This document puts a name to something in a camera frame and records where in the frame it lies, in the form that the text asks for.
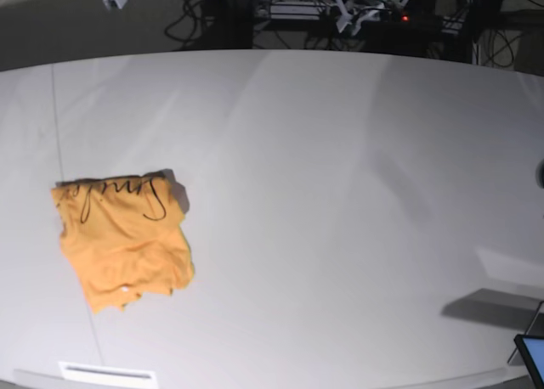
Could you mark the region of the yellow T-shirt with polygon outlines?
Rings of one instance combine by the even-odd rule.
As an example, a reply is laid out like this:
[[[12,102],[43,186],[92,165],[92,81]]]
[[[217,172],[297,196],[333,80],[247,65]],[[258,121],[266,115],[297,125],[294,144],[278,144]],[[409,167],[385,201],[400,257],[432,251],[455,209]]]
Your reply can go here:
[[[181,229],[190,203],[173,172],[82,178],[51,190],[60,249],[93,313],[146,293],[171,295],[195,276]]]

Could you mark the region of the white label on table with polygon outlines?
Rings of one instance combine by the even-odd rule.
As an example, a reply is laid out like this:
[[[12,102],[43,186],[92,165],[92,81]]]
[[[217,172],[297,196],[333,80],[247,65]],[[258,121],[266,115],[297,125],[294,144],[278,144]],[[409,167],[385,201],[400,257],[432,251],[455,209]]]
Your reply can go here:
[[[150,371],[136,370],[136,369],[122,369],[86,364],[75,364],[64,361],[59,361],[59,367],[62,373],[67,371],[77,371],[84,373],[96,373],[102,375],[118,375],[118,376],[130,376],[141,379],[154,379],[155,375]]]

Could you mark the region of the tablet screen on stand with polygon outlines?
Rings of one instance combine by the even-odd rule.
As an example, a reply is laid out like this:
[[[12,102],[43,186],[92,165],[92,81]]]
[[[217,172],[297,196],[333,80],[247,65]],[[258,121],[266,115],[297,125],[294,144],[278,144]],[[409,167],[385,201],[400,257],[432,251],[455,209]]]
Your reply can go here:
[[[543,388],[543,301],[538,302],[528,326],[514,339],[509,366],[524,366],[535,388]]]

